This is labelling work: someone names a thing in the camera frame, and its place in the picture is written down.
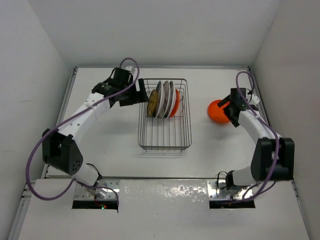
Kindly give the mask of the yellow patterned plate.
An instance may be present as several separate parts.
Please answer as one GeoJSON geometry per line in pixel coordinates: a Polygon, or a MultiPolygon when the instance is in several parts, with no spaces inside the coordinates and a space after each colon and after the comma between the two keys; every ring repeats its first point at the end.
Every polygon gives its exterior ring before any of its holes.
{"type": "Polygon", "coordinates": [[[158,92],[156,89],[153,89],[147,103],[147,116],[152,117],[156,107],[157,107],[157,100],[158,100],[158,92]]]}

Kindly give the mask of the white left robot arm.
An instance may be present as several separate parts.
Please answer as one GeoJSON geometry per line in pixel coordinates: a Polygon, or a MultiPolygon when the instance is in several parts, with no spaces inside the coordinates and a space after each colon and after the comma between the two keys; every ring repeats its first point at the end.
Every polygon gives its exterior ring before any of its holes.
{"type": "Polygon", "coordinates": [[[95,186],[99,174],[85,164],[80,141],[98,118],[116,103],[126,107],[148,101],[144,82],[134,76],[136,72],[132,66],[114,68],[109,78],[93,87],[69,121],[56,130],[47,129],[43,133],[43,161],[86,186],[95,186]]]}

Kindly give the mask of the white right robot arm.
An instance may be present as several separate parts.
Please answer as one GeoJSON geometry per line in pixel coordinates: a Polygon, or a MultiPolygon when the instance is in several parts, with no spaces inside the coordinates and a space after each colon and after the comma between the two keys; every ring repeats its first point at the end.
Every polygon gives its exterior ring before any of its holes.
{"type": "Polygon", "coordinates": [[[261,118],[254,105],[249,105],[245,88],[231,88],[218,104],[234,127],[243,127],[255,143],[249,166],[231,170],[225,177],[225,188],[235,190],[262,182],[294,179],[295,143],[281,137],[261,118]]]}

